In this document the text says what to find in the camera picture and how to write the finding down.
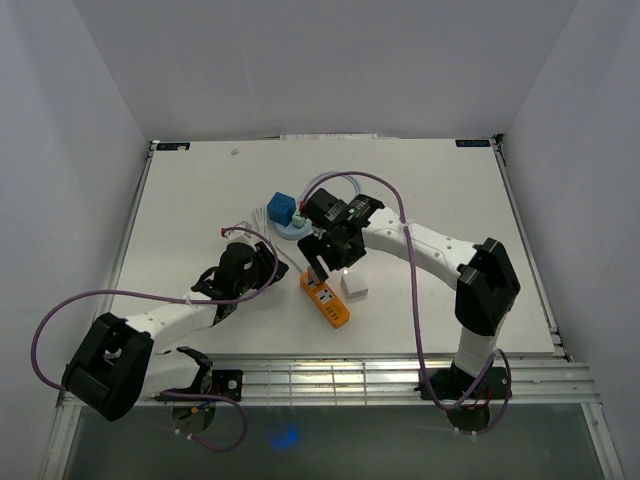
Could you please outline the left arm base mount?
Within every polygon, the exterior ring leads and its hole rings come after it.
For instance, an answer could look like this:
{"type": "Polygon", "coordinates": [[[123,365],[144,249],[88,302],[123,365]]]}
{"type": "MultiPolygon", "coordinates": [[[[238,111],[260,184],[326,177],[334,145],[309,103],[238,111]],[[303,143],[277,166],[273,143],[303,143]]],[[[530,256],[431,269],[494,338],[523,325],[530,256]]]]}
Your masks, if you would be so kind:
{"type": "Polygon", "coordinates": [[[161,391],[160,399],[194,399],[203,401],[210,397],[224,397],[239,402],[242,399],[244,372],[239,369],[214,369],[198,374],[188,387],[161,391]]]}

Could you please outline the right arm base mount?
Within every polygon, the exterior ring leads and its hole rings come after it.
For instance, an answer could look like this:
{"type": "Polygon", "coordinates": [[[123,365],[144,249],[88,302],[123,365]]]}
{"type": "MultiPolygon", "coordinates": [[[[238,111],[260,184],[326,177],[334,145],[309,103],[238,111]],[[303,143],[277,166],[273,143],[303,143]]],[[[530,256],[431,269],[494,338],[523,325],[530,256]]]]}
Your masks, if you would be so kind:
{"type": "MultiPolygon", "coordinates": [[[[458,400],[471,386],[474,377],[468,375],[454,365],[447,368],[428,369],[432,390],[441,401],[458,400]]],[[[504,367],[492,366],[470,394],[469,399],[503,400],[511,397],[507,386],[507,375],[504,367]]]]}

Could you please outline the brown pink plug adapter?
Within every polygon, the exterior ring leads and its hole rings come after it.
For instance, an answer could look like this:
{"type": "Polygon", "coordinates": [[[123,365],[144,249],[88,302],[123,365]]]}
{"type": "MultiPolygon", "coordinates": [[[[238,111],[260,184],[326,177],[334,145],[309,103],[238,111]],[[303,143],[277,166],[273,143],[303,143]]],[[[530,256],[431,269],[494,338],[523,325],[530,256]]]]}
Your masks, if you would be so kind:
{"type": "Polygon", "coordinates": [[[312,267],[307,268],[307,283],[309,285],[313,284],[315,286],[322,284],[322,280],[319,278],[312,267]]]}

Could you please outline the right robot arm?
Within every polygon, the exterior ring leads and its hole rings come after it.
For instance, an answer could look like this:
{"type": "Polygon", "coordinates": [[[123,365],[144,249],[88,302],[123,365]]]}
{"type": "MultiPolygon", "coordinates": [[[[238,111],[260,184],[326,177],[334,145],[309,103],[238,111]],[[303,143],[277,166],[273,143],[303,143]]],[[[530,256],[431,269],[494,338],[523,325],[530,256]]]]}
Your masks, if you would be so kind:
{"type": "Polygon", "coordinates": [[[458,240],[416,223],[370,196],[346,203],[323,188],[302,202],[301,214],[318,231],[297,242],[315,284],[354,265],[370,250],[393,255],[441,280],[455,293],[461,325],[451,365],[454,390],[474,397],[488,384],[486,362],[521,286],[504,245],[458,240]]]}

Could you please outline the green plug adapter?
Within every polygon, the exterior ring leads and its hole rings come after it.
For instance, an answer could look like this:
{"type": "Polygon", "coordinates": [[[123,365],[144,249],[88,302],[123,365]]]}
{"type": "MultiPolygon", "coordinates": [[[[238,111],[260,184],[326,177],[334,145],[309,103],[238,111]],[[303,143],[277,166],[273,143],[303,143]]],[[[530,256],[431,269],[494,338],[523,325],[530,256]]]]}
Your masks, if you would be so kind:
{"type": "Polygon", "coordinates": [[[306,219],[302,216],[299,210],[296,210],[292,215],[291,224],[295,228],[302,228],[306,224],[306,219]]]}

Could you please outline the white charger block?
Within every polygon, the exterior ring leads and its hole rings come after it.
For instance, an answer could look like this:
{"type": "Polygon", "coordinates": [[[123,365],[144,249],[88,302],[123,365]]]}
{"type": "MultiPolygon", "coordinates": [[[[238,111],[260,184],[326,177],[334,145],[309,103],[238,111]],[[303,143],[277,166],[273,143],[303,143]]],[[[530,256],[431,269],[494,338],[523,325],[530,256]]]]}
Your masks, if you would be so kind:
{"type": "Polygon", "coordinates": [[[342,272],[341,285],[349,299],[365,296],[369,291],[365,277],[352,270],[345,269],[342,272]]]}

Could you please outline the round light blue power strip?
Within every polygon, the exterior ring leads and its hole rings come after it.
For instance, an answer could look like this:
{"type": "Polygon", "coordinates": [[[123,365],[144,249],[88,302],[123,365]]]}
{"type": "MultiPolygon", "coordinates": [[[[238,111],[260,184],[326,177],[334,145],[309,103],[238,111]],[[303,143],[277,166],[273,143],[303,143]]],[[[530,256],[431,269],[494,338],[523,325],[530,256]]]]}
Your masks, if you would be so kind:
{"type": "MultiPolygon", "coordinates": [[[[319,179],[327,177],[329,174],[332,174],[332,171],[323,172],[309,181],[308,185],[303,189],[301,195],[298,197],[298,200],[297,200],[298,208],[301,205],[302,198],[306,193],[310,191],[314,183],[317,182],[319,179]]],[[[288,225],[284,226],[279,223],[274,223],[276,232],[285,240],[298,241],[312,233],[312,226],[310,221],[301,216],[298,208],[293,213],[288,225]]]]}

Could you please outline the orange power strip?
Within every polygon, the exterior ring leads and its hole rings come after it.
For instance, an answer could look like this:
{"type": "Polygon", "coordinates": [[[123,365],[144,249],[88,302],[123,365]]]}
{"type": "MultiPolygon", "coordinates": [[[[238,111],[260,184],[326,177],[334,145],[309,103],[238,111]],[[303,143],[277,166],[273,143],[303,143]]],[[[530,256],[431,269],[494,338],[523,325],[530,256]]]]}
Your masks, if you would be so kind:
{"type": "Polygon", "coordinates": [[[300,286],[334,329],[341,328],[350,320],[349,309],[328,284],[315,284],[305,272],[300,275],[300,286]]]}

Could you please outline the blue cube socket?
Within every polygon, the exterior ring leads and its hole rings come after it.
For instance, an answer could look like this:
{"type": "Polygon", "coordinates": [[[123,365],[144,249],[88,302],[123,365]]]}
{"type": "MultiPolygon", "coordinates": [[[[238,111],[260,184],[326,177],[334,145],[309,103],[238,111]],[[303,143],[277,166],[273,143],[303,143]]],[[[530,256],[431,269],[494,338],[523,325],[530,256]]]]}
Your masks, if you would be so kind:
{"type": "Polygon", "coordinates": [[[296,207],[293,197],[276,192],[267,204],[267,214],[272,222],[286,227],[291,223],[296,207]]]}

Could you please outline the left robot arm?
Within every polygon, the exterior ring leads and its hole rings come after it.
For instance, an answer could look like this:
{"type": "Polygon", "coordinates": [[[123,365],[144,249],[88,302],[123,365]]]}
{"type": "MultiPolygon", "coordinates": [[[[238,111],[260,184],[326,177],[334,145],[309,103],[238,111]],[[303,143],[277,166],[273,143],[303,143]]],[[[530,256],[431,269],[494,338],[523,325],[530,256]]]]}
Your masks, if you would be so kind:
{"type": "Polygon", "coordinates": [[[264,242],[229,243],[179,302],[124,318],[100,315],[67,364],[63,387],[109,421],[141,396],[176,392],[197,400],[216,393],[212,360],[181,340],[219,324],[238,300],[288,270],[264,242]]]}

